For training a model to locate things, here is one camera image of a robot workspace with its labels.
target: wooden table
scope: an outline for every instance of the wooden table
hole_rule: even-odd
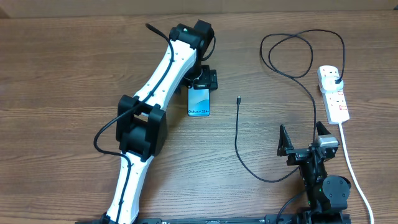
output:
[[[374,211],[376,223],[398,218],[398,13],[295,12],[221,15],[3,19],[0,21],[0,223],[73,223],[105,212],[119,174],[118,157],[95,151],[92,140],[115,117],[123,94],[133,95],[159,64],[166,34],[178,23],[210,22],[216,50],[206,62],[217,69],[211,116],[187,116],[187,94],[167,109],[169,137],[153,161],[141,195],[141,217],[260,217],[277,213],[302,190],[299,173],[267,184],[251,176],[234,151],[236,96],[242,96],[238,147],[257,175],[287,174],[276,156],[279,125],[296,147],[312,141],[313,109],[291,80],[263,66],[261,39],[271,33],[328,29],[346,43],[345,95],[351,119],[344,124],[351,163]],[[316,70],[341,69],[340,41],[308,33],[314,63],[301,82],[327,124]],[[269,49],[280,37],[264,44]],[[272,54],[285,72],[301,74],[309,49],[290,40]],[[340,138],[337,126],[327,128]],[[99,143],[117,151],[115,128]],[[351,180],[342,148],[326,163],[329,175]],[[305,205],[305,197],[285,212]],[[349,213],[367,223],[368,212],[351,189]]]

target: white cable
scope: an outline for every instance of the white cable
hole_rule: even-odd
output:
[[[344,150],[344,155],[346,157],[346,162],[347,162],[347,166],[348,166],[349,172],[351,173],[351,176],[352,176],[353,181],[355,183],[355,187],[357,188],[359,194],[361,195],[363,201],[366,204],[366,207],[368,208],[370,221],[371,221],[371,224],[373,224],[374,220],[373,220],[373,212],[372,212],[371,205],[369,204],[368,200],[366,199],[365,194],[363,194],[363,192],[361,190],[361,187],[359,186],[358,181],[356,180],[353,168],[351,167],[351,163],[349,162],[349,157],[348,157],[348,152],[347,152],[347,147],[346,147],[346,140],[344,138],[343,126],[341,125],[341,123],[338,123],[338,127],[340,129],[341,141],[343,142],[343,150]]]

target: black cable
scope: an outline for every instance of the black cable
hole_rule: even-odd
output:
[[[213,36],[213,49],[211,50],[209,55],[207,55],[206,57],[202,58],[201,61],[204,62],[205,60],[209,59],[210,56],[213,54],[215,48],[216,48],[216,36]]]
[[[304,39],[303,37],[299,36],[299,34],[303,34],[303,33],[305,33],[305,32],[312,32],[312,31],[328,32],[328,33],[331,33],[331,34],[335,34],[335,35],[337,35],[337,36],[339,37],[339,39],[341,40],[341,44],[342,44],[342,46],[343,46],[343,67],[342,67],[342,69],[341,69],[341,75],[340,75],[339,79],[336,80],[336,84],[339,84],[339,83],[342,81],[343,75],[344,75],[344,68],[345,68],[345,61],[346,61],[346,49],[345,49],[345,45],[344,45],[343,38],[342,38],[339,34],[337,34],[336,32],[329,31],[329,30],[323,30],[323,29],[311,29],[311,30],[301,31],[301,32],[296,33],[296,34],[269,34],[269,35],[265,36],[265,37],[261,40],[261,44],[260,44],[260,57],[261,57],[262,61],[264,62],[264,64],[265,64],[269,69],[271,69],[273,72],[276,72],[276,73],[278,73],[278,74],[281,74],[281,75],[283,75],[283,76],[285,76],[285,77],[287,77],[287,78],[289,78],[289,79],[295,81],[297,84],[299,84],[299,85],[308,93],[308,95],[309,95],[309,97],[310,97],[310,99],[311,99],[311,101],[312,101],[312,105],[313,105],[313,139],[312,139],[312,143],[315,143],[315,135],[316,135],[316,134],[315,134],[315,131],[316,131],[316,128],[317,128],[317,126],[316,126],[316,124],[317,124],[317,107],[316,107],[316,105],[315,105],[315,100],[313,99],[313,96],[311,95],[311,93],[310,93],[299,81],[297,81],[298,78],[304,77],[304,76],[310,71],[311,66],[312,66],[312,62],[313,62],[313,49],[312,49],[312,46],[311,46],[311,44],[310,44],[306,39]],[[273,46],[271,47],[271,49],[268,51],[268,62],[269,62],[269,65],[270,65],[270,66],[269,66],[269,65],[267,64],[267,62],[264,60],[264,57],[263,57],[263,55],[262,55],[262,45],[263,45],[263,43],[264,43],[264,41],[265,41],[266,38],[271,37],[271,36],[275,36],[275,35],[286,35],[286,36],[288,36],[288,37],[286,37],[286,38],[280,40],[278,43],[276,43],[275,45],[273,45]],[[307,71],[305,71],[302,75],[299,75],[299,76],[292,76],[292,75],[288,75],[288,74],[286,74],[286,73],[284,73],[284,72],[281,72],[281,71],[278,70],[278,69],[274,66],[274,64],[272,64],[272,62],[271,62],[271,52],[272,52],[272,50],[273,50],[276,46],[278,46],[280,43],[282,43],[283,41],[289,40],[289,39],[294,38],[294,37],[299,38],[299,39],[301,39],[302,41],[304,41],[305,43],[307,43],[307,45],[310,47],[310,51],[311,51],[311,61],[310,61],[310,65],[308,66]],[[313,151],[312,153],[313,153],[313,159],[314,159],[314,161],[315,161],[315,167],[314,167],[314,170],[315,170],[315,182],[314,182],[314,183],[316,183],[316,182],[317,182],[317,179],[318,179],[318,163],[317,163],[317,158],[316,158],[317,155],[315,154],[315,151]],[[301,194],[303,194],[304,192],[305,192],[305,191],[300,192],[298,195],[296,195],[295,197],[293,197],[292,199],[290,199],[290,200],[281,208],[281,210],[280,210],[279,213],[278,213],[277,219],[276,219],[276,224],[278,224],[279,217],[280,217],[280,215],[282,214],[282,212],[283,212],[283,210],[285,209],[285,207],[286,207],[289,203],[291,203],[292,201],[294,201],[297,197],[299,197]]]
[[[156,89],[159,87],[159,85],[162,83],[162,81],[163,81],[164,78],[166,77],[166,75],[167,75],[167,73],[169,72],[170,67],[172,66],[172,63],[173,63],[173,61],[174,61],[174,49],[173,49],[172,43],[170,42],[169,38],[168,38],[166,35],[164,35],[160,30],[156,29],[155,27],[151,26],[150,24],[145,24],[145,26],[146,26],[148,29],[150,29],[151,31],[153,31],[153,32],[155,32],[156,34],[158,34],[158,35],[160,35],[161,37],[163,37],[163,38],[167,41],[167,43],[169,44],[170,51],[171,51],[171,59],[170,59],[170,62],[169,62],[169,66],[167,66],[166,71],[164,72],[162,78],[160,78],[160,80],[156,83],[156,85],[155,85],[155,86],[153,87],[153,89],[149,92],[149,94],[148,94],[138,105],[133,106],[131,109],[127,110],[127,111],[124,112],[123,114],[119,115],[118,117],[112,119],[110,122],[108,122],[107,124],[105,124],[105,125],[98,131],[98,133],[95,135],[95,137],[94,137],[94,143],[93,143],[95,149],[96,149],[98,152],[103,153],[103,154],[113,155],[113,156],[120,156],[120,157],[125,158],[125,160],[127,160],[127,176],[126,176],[126,181],[124,182],[124,186],[123,186],[122,193],[121,193],[121,196],[120,196],[118,215],[117,215],[117,217],[116,217],[115,224],[118,224],[118,221],[119,221],[119,216],[120,216],[120,212],[121,212],[121,208],[122,208],[121,205],[123,204],[123,197],[124,197],[124,193],[125,193],[125,191],[126,191],[127,183],[128,183],[128,181],[129,181],[129,176],[130,176],[130,171],[131,171],[131,166],[132,166],[132,164],[131,164],[130,159],[129,159],[126,155],[124,155],[124,154],[121,154],[121,153],[118,153],[118,152],[111,152],[111,151],[102,150],[102,149],[98,146],[98,138],[100,137],[100,135],[101,135],[108,127],[110,127],[112,124],[114,124],[115,122],[117,122],[119,119],[121,119],[121,118],[123,118],[123,117],[125,117],[125,116],[127,116],[127,115],[130,115],[130,114],[132,114],[132,113],[135,113],[135,111],[136,111],[139,107],[141,107],[141,106],[154,94],[154,92],[156,91]]]
[[[292,172],[288,173],[286,176],[284,176],[284,177],[282,177],[282,178],[280,178],[280,179],[277,179],[277,180],[266,180],[266,179],[263,179],[263,178],[257,176],[256,174],[254,174],[254,173],[246,166],[246,164],[242,161],[241,156],[239,155],[238,147],[237,147],[237,145],[236,145],[236,141],[237,141],[237,139],[238,139],[239,105],[241,104],[241,97],[240,97],[240,96],[238,96],[238,98],[236,99],[236,104],[237,104],[237,108],[236,108],[235,152],[236,152],[236,156],[238,157],[239,161],[241,161],[243,167],[246,168],[246,170],[247,170],[251,175],[253,175],[253,177],[257,178],[258,180],[267,182],[267,183],[276,183],[276,182],[282,181],[282,180],[288,178],[288,177],[289,177],[290,175],[292,175],[294,172],[296,172],[296,170],[298,170],[299,167],[296,167]]]
[[[306,190],[301,191],[300,193],[298,193],[297,195],[295,195],[294,197],[292,197],[290,200],[288,200],[285,205],[279,210],[278,215],[276,216],[275,219],[275,224],[279,223],[279,217],[282,215],[282,212],[284,212],[285,208],[292,202],[294,202],[295,200],[297,200],[302,194],[305,193]]]

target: power socket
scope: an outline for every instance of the power socket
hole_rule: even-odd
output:
[[[318,78],[329,124],[339,124],[349,120],[343,81],[335,83],[339,78],[338,69],[331,65],[321,66],[318,69]]]
[[[334,91],[342,90],[344,81],[336,83],[340,78],[338,69],[331,65],[324,65],[318,69],[319,87],[322,93],[332,93]]]
[[[329,124],[339,124],[349,120],[347,102],[343,90],[322,93]]]

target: white power strip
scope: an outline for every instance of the white power strip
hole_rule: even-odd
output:
[[[361,187],[358,184],[358,181],[356,180],[354,170],[351,166],[348,157],[346,140],[344,138],[342,123],[349,120],[349,114],[348,114],[347,102],[343,93],[343,85],[330,82],[330,80],[334,80],[335,77],[338,77],[338,75],[339,75],[338,69],[336,67],[330,65],[321,66],[318,69],[319,88],[321,89],[323,95],[323,102],[325,104],[326,115],[328,116],[329,124],[338,124],[339,126],[341,141],[343,143],[344,155],[346,158],[349,172],[353,178],[353,181],[355,183],[355,186],[359,194],[361,195],[363,201],[366,204],[366,207],[368,208],[370,223],[373,224],[374,219],[373,219],[372,208],[368,200],[366,199],[365,194],[363,194]]]

